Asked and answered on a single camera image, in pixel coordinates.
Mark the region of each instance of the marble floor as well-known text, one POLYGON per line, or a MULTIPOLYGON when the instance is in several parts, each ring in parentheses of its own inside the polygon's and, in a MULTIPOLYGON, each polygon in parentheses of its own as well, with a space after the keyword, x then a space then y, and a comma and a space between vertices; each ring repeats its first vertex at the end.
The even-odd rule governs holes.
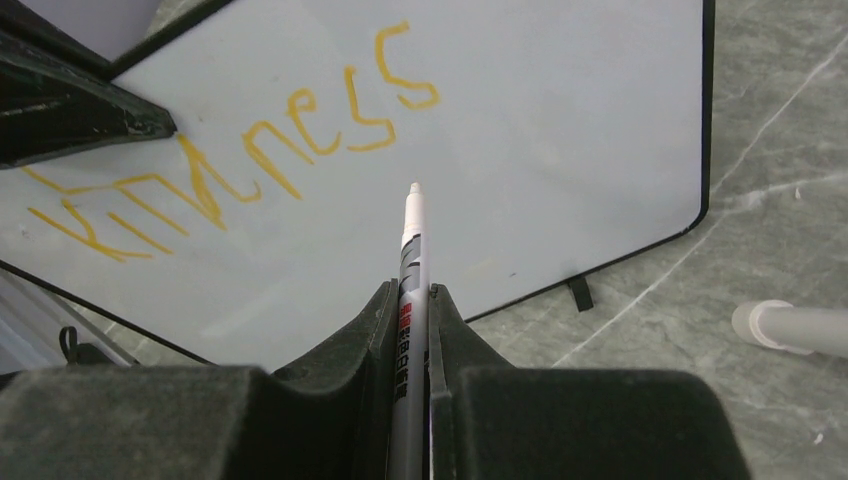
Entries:
MULTIPOLYGON (((196 0, 167 0, 152 30, 196 0)), ((472 323, 514 364, 674 368, 721 398, 757 478, 848 478, 848 360, 743 343, 744 301, 848 308, 848 2, 719 0, 711 206, 691 233, 472 323)), ((147 364, 190 360, 111 322, 147 364)))

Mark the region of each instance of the black whiteboard frame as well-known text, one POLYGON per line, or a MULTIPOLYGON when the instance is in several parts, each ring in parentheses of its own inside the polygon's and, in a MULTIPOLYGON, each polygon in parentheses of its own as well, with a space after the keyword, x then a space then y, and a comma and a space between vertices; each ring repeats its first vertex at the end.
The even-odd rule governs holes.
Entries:
MULTIPOLYGON (((137 46, 135 46, 134 48, 132 48, 131 50, 129 50, 128 52, 126 52, 125 54, 120 56, 118 59, 116 59, 108 67, 106 67, 103 70, 100 70, 98 72, 92 72, 92 73, 95 73, 98 77, 102 78, 103 80, 107 80, 107 81, 113 80, 115 77, 121 75, 122 73, 126 72, 130 68, 134 67, 135 65, 137 65, 139 62, 141 62, 145 58, 156 53, 156 51, 158 51, 160 48, 164 47, 165 45, 167 45, 167 44, 171 43, 172 41, 174 41, 175 39, 177 39, 183 33, 189 31, 190 29, 192 29, 196 25, 200 24, 203 20, 205 20, 206 18, 208 18, 212 14, 216 13, 218 10, 225 7, 226 5, 228 5, 232 1, 234 1, 234 0, 206 0, 206 1, 204 1, 203 3, 195 6, 193 9, 191 9, 188 12, 186 12, 185 14, 183 14, 181 17, 176 19, 174 22, 170 23, 169 25, 166 25, 164 28, 162 28, 158 32, 154 33, 153 35, 151 35, 150 37, 145 39, 143 42, 139 43, 137 46)), ((571 280, 573 280, 577 277, 582 277, 582 276, 589 275, 591 273, 597 272, 597 271, 602 270, 606 267, 614 265, 618 262, 627 260, 629 258, 636 256, 636 255, 644 253, 648 250, 659 247, 660 245, 668 243, 672 240, 680 238, 683 235, 690 232, 695 227, 697 227, 701 223, 701 221, 704 220, 704 218, 707 216, 707 211, 709 209, 709 204, 710 204, 710 154, 711 154, 710 141, 711 141, 711 138, 712 138, 713 59, 714 59, 714 48, 715 48, 715 0, 703 0, 703 26, 702 26, 702 31, 703 31, 703 39, 702 39, 702 58, 703 58, 702 75, 703 76, 702 76, 702 81, 701 81, 701 83, 702 83, 702 92, 701 92, 701 208, 700 208, 700 211, 698 212, 698 216, 695 218, 695 220, 688 227, 686 227, 685 229, 681 230, 680 232, 678 232, 678 233, 676 233, 676 234, 674 234, 674 235, 672 235, 668 238, 665 238, 665 239, 660 240, 658 242, 652 243, 652 244, 650 244, 646 247, 643 247, 643 248, 640 248, 639 250, 636 250, 635 252, 632 252, 630 254, 616 258, 614 260, 611 260, 607 263, 599 265, 595 268, 589 269, 589 270, 582 272, 580 274, 577 274, 577 275, 574 275, 572 277, 563 279, 560 282, 554 283, 554 284, 549 285, 545 288, 542 288, 542 289, 539 289, 535 292, 527 294, 523 297, 520 297, 520 298, 517 298, 517 299, 512 300, 510 302, 507 302, 507 303, 505 303, 505 304, 503 304, 503 305, 501 305, 497 308, 494 308, 492 310, 489 310, 487 312, 484 312, 484 313, 481 313, 479 315, 475 315, 473 317, 465 319, 465 321, 467 323, 472 322, 474 320, 477 320, 477 319, 484 317, 486 315, 489 315, 489 314, 496 312, 498 310, 509 307, 511 305, 514 305, 516 303, 527 300, 530 297, 534 297, 534 296, 539 295, 539 294, 546 292, 548 290, 562 286, 562 285, 570 282, 571 280)), ((69 63, 78 63, 75 60, 79 60, 79 59, 75 59, 75 58, 66 58, 65 59, 65 58, 63 58, 63 60, 66 60, 69 63)), ((133 324, 133 323, 127 321, 127 320, 124 320, 123 318, 121 318, 121 317, 119 317, 115 314, 112 314, 112 313, 106 311, 105 309, 98 307, 97 305, 94 305, 90 302, 87 302, 86 300, 84 300, 80 297, 77 297, 76 295, 73 295, 70 292, 67 292, 67 291, 65 291, 61 288, 58 288, 58 287, 56 287, 55 285, 52 285, 49 282, 45 282, 45 281, 41 280, 40 278, 37 278, 37 277, 17 268, 15 266, 3 261, 3 260, 0 260, 0 268, 2 268, 3 270, 9 271, 9 272, 27 280, 27 281, 29 281, 29 282, 32 282, 32 283, 38 285, 39 287, 44 288, 44 289, 46 289, 46 290, 48 290, 48 291, 50 291, 50 292, 52 292, 56 295, 59 295, 59 296, 64 297, 64 298, 66 298, 66 299, 68 299, 68 300, 70 300, 74 303, 77 303, 77 304, 79 304, 79 305, 99 314, 99 315, 102 315, 103 317, 106 317, 109 320, 112 320, 113 322, 115 322, 119 325, 122 325, 126 328, 129 328, 130 330, 133 330, 133 331, 135 331, 135 332, 137 332, 137 333, 139 333, 139 334, 141 334, 141 335, 143 335, 143 336, 145 336, 145 337, 147 337, 147 338, 149 338, 149 339, 151 339, 151 340, 153 340, 157 343, 160 343, 160 344, 162 344, 162 345, 164 345, 168 348, 171 348, 173 350, 176 350, 177 352, 179 352, 179 353, 181 353, 181 354, 183 354, 183 355, 185 355, 189 358, 192 358, 192 359, 194 359, 198 362, 201 362, 201 363, 206 363, 206 364, 212 364, 213 363, 213 362, 210 362, 210 361, 200 357, 199 355, 196 355, 196 354, 180 347, 179 345, 175 345, 175 344, 169 342, 168 340, 166 340, 166 339, 164 339, 164 338, 162 338, 158 335, 155 335, 151 332, 148 332, 147 330, 139 327, 138 325, 135 325, 135 324, 133 324)))

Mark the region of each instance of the yellow handwriting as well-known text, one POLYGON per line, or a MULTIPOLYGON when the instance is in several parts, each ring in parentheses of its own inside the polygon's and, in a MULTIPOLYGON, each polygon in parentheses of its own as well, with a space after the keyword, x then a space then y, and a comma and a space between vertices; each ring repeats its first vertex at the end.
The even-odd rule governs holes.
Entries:
POLYGON ((87 246, 97 250, 98 252, 100 252, 100 253, 102 253, 102 254, 104 254, 104 255, 106 255, 106 256, 114 259, 114 260, 117 260, 121 263, 126 262, 126 260, 123 257, 135 257, 135 258, 152 258, 153 257, 153 255, 151 255, 149 253, 127 252, 127 251, 124 251, 124 250, 118 250, 118 249, 115 249, 115 248, 112 248, 112 247, 107 247, 106 245, 103 245, 102 243, 100 243, 97 240, 97 235, 94 233, 94 228, 92 228, 91 224, 88 223, 88 221, 85 218, 83 218, 82 215, 80 215, 80 213, 77 211, 76 208, 74 208, 73 205, 71 205, 70 200, 68 200, 67 198, 63 198, 62 199, 62 206, 65 207, 65 210, 67 210, 80 223, 80 225, 82 225, 83 230, 85 230, 85 236, 84 237, 82 235, 72 231, 68 227, 60 224, 59 222, 53 220, 52 218, 48 217, 47 215, 45 215, 45 214, 39 212, 38 210, 32 208, 32 207, 30 207, 28 210, 30 211, 30 213, 32 213, 36 217, 44 220, 45 222, 47 222, 47 224, 58 229, 59 231, 61 231, 65 235, 68 235, 69 237, 81 242, 83 245, 87 245, 87 246))
POLYGON ((250 155, 250 158, 252 158, 253 161, 256 162, 256 164, 259 165, 259 167, 261 167, 262 170, 265 171, 265 173, 267 173, 271 176, 271 178, 276 180, 281 187, 285 188, 286 191, 289 192, 292 197, 301 200, 303 197, 301 197, 300 192, 298 192, 297 189, 294 188, 294 185, 292 185, 291 182, 289 182, 289 180, 286 178, 286 176, 283 175, 283 172, 277 169, 277 167, 274 165, 274 162, 272 162, 271 159, 268 158, 267 155, 265 155, 265 152, 263 152, 254 142, 256 139, 256 135, 258 135, 259 132, 261 132, 262 130, 268 130, 269 132, 271 132, 272 135, 274 135, 275 137, 277 137, 278 140, 286 144, 286 146, 289 147, 291 151, 297 154, 297 156, 302 158, 306 163, 310 165, 315 165, 315 162, 313 162, 308 155, 303 153, 303 150, 301 150, 300 147, 295 145, 294 142, 289 139, 289 137, 287 137, 283 132, 278 130, 277 127, 272 125, 270 122, 267 122, 265 120, 256 122, 255 124, 253 124, 252 127, 250 127, 250 130, 248 130, 247 133, 241 136, 242 141, 244 142, 244 150, 247 152, 248 155, 250 155))
MULTIPOLYGON (((206 156, 200 150, 198 150, 197 147, 195 147, 194 144, 192 144, 191 141, 188 140, 188 138, 186 138, 184 135, 177 135, 177 141, 180 143, 180 146, 182 147, 183 152, 185 153, 186 158, 188 159, 189 175, 190 175, 190 178, 191 178, 191 186, 192 186, 192 189, 194 190, 194 194, 195 194, 196 199, 192 199, 188 194, 186 194, 185 192, 183 192, 182 190, 177 188, 175 185, 173 185, 171 182, 169 182, 166 178, 162 177, 159 174, 155 174, 155 173, 148 173, 148 174, 144 174, 144 175, 138 175, 138 176, 135 176, 135 177, 120 179, 120 180, 117 180, 117 181, 115 181, 111 184, 108 184, 108 185, 97 185, 97 186, 91 186, 91 187, 78 187, 78 188, 65 188, 65 187, 62 187, 61 185, 59 185, 58 183, 53 182, 52 180, 49 180, 48 178, 46 178, 42 175, 39 175, 38 173, 36 173, 34 170, 32 170, 29 167, 23 167, 22 170, 24 172, 26 172, 32 178, 41 182, 42 184, 47 185, 48 187, 52 188, 53 190, 56 190, 56 191, 58 191, 58 192, 60 192, 64 195, 68 195, 68 196, 80 195, 80 194, 83 194, 83 193, 88 193, 88 192, 93 192, 93 191, 110 190, 110 189, 116 190, 116 191, 120 192, 121 194, 123 194, 125 197, 127 197, 130 201, 132 201, 133 203, 135 203, 139 207, 143 208, 145 211, 149 212, 150 214, 154 215, 156 218, 159 218, 160 220, 165 222, 167 225, 171 226, 173 229, 175 229, 176 231, 180 232, 181 234, 183 234, 185 236, 188 236, 188 234, 189 234, 188 231, 185 228, 181 227, 179 224, 177 224, 171 218, 167 217, 165 214, 163 214, 162 212, 155 209, 153 206, 151 206, 150 204, 148 204, 147 202, 145 202, 144 200, 142 200, 141 198, 136 196, 134 193, 132 193, 127 188, 127 186, 137 184, 137 183, 148 182, 148 181, 157 182, 157 183, 161 184, 163 187, 165 187, 168 191, 170 191, 171 193, 173 193, 174 195, 176 195, 177 197, 182 199, 184 202, 189 204, 192 208, 194 208, 195 210, 200 212, 200 214, 203 215, 204 217, 206 217, 210 222, 212 222, 213 225, 217 226, 218 228, 220 228, 222 230, 227 230, 227 227, 224 224, 223 220, 221 219, 221 208, 218 206, 218 202, 215 200, 215 197, 212 195, 212 192, 209 190, 209 187, 206 184, 206 179, 204 178, 204 175, 203 175, 204 170, 209 175, 211 175, 212 178, 216 182, 218 182, 218 184, 221 185, 221 187, 227 193, 232 195, 239 202, 250 203, 250 202, 255 202, 255 201, 262 198, 262 191, 259 188, 259 184, 256 181, 253 182, 254 186, 256 187, 256 191, 254 193, 252 193, 251 195, 240 194, 233 187, 231 187, 230 184, 227 183, 227 181, 224 180, 224 178, 214 168, 212 168, 211 165, 209 165, 209 163, 206 161, 206 156)), ((63 199, 62 205, 64 205, 65 209, 68 210, 71 213, 71 215, 73 215, 74 218, 76 218, 77 221, 79 221, 80 224, 83 225, 83 228, 85 229, 86 233, 88 234, 87 238, 84 238, 81 235, 72 232, 67 227, 62 226, 61 224, 59 224, 58 222, 56 222, 55 220, 53 220, 52 218, 48 217, 47 215, 43 214, 42 212, 40 212, 38 210, 30 208, 29 211, 33 215, 44 220, 49 225, 61 230, 62 232, 71 236, 72 238, 75 238, 76 240, 79 240, 83 244, 88 245, 91 248, 94 248, 95 250, 97 250, 101 253, 109 255, 110 257, 112 257, 115 260, 118 260, 120 262, 125 261, 123 259, 123 256, 138 257, 138 258, 151 258, 152 257, 152 255, 147 254, 147 253, 140 254, 140 253, 132 253, 132 252, 123 252, 123 251, 115 250, 111 247, 106 247, 106 246, 99 244, 97 242, 97 237, 94 234, 94 229, 91 227, 91 224, 87 220, 85 220, 76 211, 76 209, 73 207, 73 205, 71 205, 70 201, 68 201, 67 199, 63 199)), ((164 252, 164 253, 167 253, 167 254, 173 253, 170 249, 168 249, 167 247, 163 246, 162 244, 156 242, 150 236, 148 236, 147 234, 142 232, 138 227, 130 224, 129 222, 122 219, 118 215, 116 215, 114 213, 109 213, 109 218, 111 218, 118 225, 120 225, 124 229, 128 230, 129 232, 131 232, 132 234, 134 234, 135 236, 137 236, 141 240, 144 240, 145 242, 147 242, 148 244, 150 244, 151 246, 153 246, 157 250, 164 252)))
POLYGON ((395 127, 392 125, 392 121, 388 118, 363 118, 362 115, 360 115, 359 102, 356 100, 356 88, 353 86, 353 74, 355 73, 356 68, 352 65, 345 67, 345 85, 347 86, 347 98, 350 100, 350 114, 353 117, 353 120, 360 125, 382 125, 385 127, 389 136, 385 140, 381 140, 379 142, 369 143, 368 145, 351 145, 347 147, 347 149, 353 152, 368 152, 370 150, 388 147, 395 143, 395 127))
POLYGON ((309 148, 311 148, 316 155, 329 155, 339 148, 339 143, 342 141, 342 132, 336 133, 336 138, 329 147, 321 148, 317 143, 315 143, 315 140, 312 139, 312 135, 309 134, 306 127, 303 125, 303 121, 300 119, 300 112, 314 112, 316 109, 315 95, 311 90, 308 88, 301 88, 300 90, 292 93, 291 96, 289 96, 288 103, 289 110, 286 112, 286 115, 291 117, 292 122, 294 122, 294 126, 297 127, 297 131, 300 132, 303 140, 306 141, 306 144, 309 145, 309 148), (297 102, 304 97, 306 98, 306 104, 299 105, 297 102))
POLYGON ((134 227, 134 226, 132 226, 129 222, 127 222, 127 221, 126 221, 126 220, 124 220, 123 218, 119 217, 117 214, 112 213, 112 212, 109 212, 109 218, 111 218, 112 220, 114 220, 115 222, 117 222, 117 223, 118 223, 118 225, 120 225, 120 226, 122 226, 122 227, 126 228, 127 230, 129 230, 130 232, 132 232, 132 233, 133 233, 136 237, 138 237, 138 238, 140 238, 140 239, 144 240, 145 242, 149 243, 149 244, 150 244, 153 248, 155 248, 155 249, 159 250, 160 252, 162 252, 162 253, 167 253, 168 255, 171 255, 171 254, 173 254, 173 253, 174 253, 174 252, 173 252, 173 250, 171 250, 170 248, 167 248, 167 247, 163 246, 163 245, 162 245, 162 244, 160 244, 159 242, 157 242, 157 241, 153 240, 152 238, 148 237, 148 236, 147 236, 144 232, 142 232, 141 230, 139 230, 139 229, 135 228, 135 227, 134 227))
MULTIPOLYGON (((421 110, 430 108, 440 102, 439 92, 437 91, 436 87, 429 82, 411 81, 401 77, 397 77, 392 74, 391 70, 386 64, 386 39, 389 37, 401 35, 407 31, 409 31, 409 23, 403 21, 398 25, 384 28, 377 33, 374 42, 374 53, 375 60, 377 62, 377 67, 380 71, 383 80, 387 84, 399 86, 407 90, 429 92, 429 98, 419 102, 413 102, 404 95, 397 95, 398 100, 406 108, 410 110, 421 110)), ((362 113, 359 109, 359 101, 357 99, 356 86, 354 84, 353 79, 355 74, 356 68, 354 66, 348 65, 344 68, 344 81, 345 87, 347 89, 348 100, 350 103, 350 115, 353 120, 359 125, 384 128, 386 130, 386 138, 365 145, 349 145, 346 148, 352 152, 368 152, 379 148, 388 147, 396 141, 394 124, 388 118, 366 118, 362 116, 362 113)), ((309 88, 298 89, 288 97, 287 106, 288 108, 286 110, 286 115, 291 118, 292 123, 294 123, 294 126, 297 128, 301 137, 303 137, 304 142, 308 145, 309 149, 311 149, 311 151, 315 155, 331 155, 339 149, 342 140, 342 132, 336 132, 331 143, 326 146, 321 146, 315 141, 315 138, 310 134, 309 130, 303 123, 303 113, 315 113, 317 111, 317 101, 315 98, 315 94, 312 92, 312 90, 310 90, 309 88)), ((259 146, 256 145, 256 136, 259 135, 262 131, 268 131, 269 133, 271 133, 280 142, 285 144, 285 146, 288 147, 289 150, 291 150, 295 155, 300 157, 306 163, 314 165, 315 162, 286 134, 284 134, 282 131, 280 131, 277 127, 275 127, 268 121, 257 121, 247 132, 242 134, 242 142, 245 152, 256 162, 256 164, 259 165, 259 167, 262 168, 262 170, 266 174, 273 178, 291 196, 299 200, 302 199, 300 192, 294 187, 294 185, 291 184, 291 182, 289 182, 286 176, 277 168, 274 162, 262 151, 262 149, 260 149, 259 146)), ((206 156, 203 154, 203 152, 201 152, 194 144, 192 144, 191 141, 188 140, 188 138, 186 138, 184 135, 177 135, 176 138, 188 161, 189 176, 192 189, 191 193, 193 193, 193 195, 183 190, 180 190, 168 179, 157 173, 146 173, 143 175, 122 178, 103 185, 65 188, 59 185, 58 183, 35 172, 32 168, 23 167, 22 170, 27 175, 65 196, 65 198, 62 198, 61 200, 62 206, 71 214, 71 216, 73 216, 77 220, 77 222, 79 222, 79 224, 84 230, 84 234, 77 233, 71 230, 67 226, 60 224, 56 220, 48 217, 39 210, 36 210, 35 208, 29 208, 29 211, 33 215, 37 216, 38 218, 49 224, 50 226, 58 229, 59 231, 70 236, 71 238, 74 238, 82 244, 122 263, 126 262, 128 258, 152 258, 153 255, 150 253, 118 250, 100 243, 97 240, 97 236, 95 235, 94 228, 91 226, 91 223, 89 223, 89 221, 86 220, 77 211, 77 209, 67 197, 73 197, 76 195, 82 195, 96 191, 117 191, 121 195, 129 199, 132 203, 141 207, 144 211, 148 212, 154 217, 158 218, 160 221, 162 221, 172 229, 176 230, 181 235, 189 236, 189 232, 186 228, 175 222, 172 218, 168 217, 163 212, 154 208, 147 201, 140 198, 131 190, 131 187, 133 185, 145 182, 155 182, 163 186, 166 190, 168 190, 178 198, 180 198, 191 208, 197 210, 213 225, 215 225, 221 230, 226 231, 227 226, 223 220, 223 213, 221 211, 221 207, 218 204, 218 201, 215 196, 212 194, 212 191, 210 190, 210 186, 207 183, 207 176, 211 177, 212 180, 217 182, 221 188, 223 188, 227 193, 229 193, 233 198, 235 198, 241 203, 256 202, 262 198, 262 190, 260 189, 258 182, 253 182, 255 191, 250 194, 242 194, 236 191, 232 186, 230 186, 229 183, 227 183, 224 177, 222 177, 214 168, 212 168, 212 166, 207 162, 206 156)), ((130 224, 125 219, 119 217, 117 214, 109 212, 108 216, 113 222, 117 223, 122 228, 132 233, 140 240, 146 242, 148 245, 155 248, 156 250, 167 255, 171 255, 174 253, 171 249, 157 242, 149 235, 141 231, 138 227, 130 224)))
POLYGON ((392 72, 389 71, 389 67, 386 65, 386 55, 384 51, 386 38, 400 35, 407 30, 409 30, 409 23, 406 20, 393 27, 387 27, 380 30, 380 32, 377 33, 377 39, 374 41, 374 56, 377 58, 377 68, 380 69, 380 74, 383 76, 383 80, 385 80, 386 83, 408 88, 410 90, 427 90, 430 92, 429 100, 418 103, 411 102, 403 95, 398 95, 398 100, 400 100, 400 103, 402 103, 406 108, 410 110, 421 110, 439 103, 440 97, 436 87, 429 82, 410 82, 409 80, 396 77, 392 75, 392 72))

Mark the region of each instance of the whiteboard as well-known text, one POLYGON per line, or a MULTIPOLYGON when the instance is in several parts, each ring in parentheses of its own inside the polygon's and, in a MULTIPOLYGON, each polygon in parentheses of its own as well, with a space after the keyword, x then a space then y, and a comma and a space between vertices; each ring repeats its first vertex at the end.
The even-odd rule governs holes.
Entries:
POLYGON ((419 181, 431 278, 497 308, 705 212, 703 8, 233 1, 115 80, 180 136, 0 173, 0 259, 273 369, 397 275, 419 181))

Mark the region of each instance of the white pipe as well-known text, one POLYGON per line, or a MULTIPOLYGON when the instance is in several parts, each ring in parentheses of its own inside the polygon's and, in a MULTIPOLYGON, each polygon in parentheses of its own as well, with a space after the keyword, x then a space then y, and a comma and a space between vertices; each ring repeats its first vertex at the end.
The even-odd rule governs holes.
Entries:
POLYGON ((848 310, 795 308, 781 300, 747 302, 733 312, 732 323, 742 339, 755 345, 848 358, 848 310))

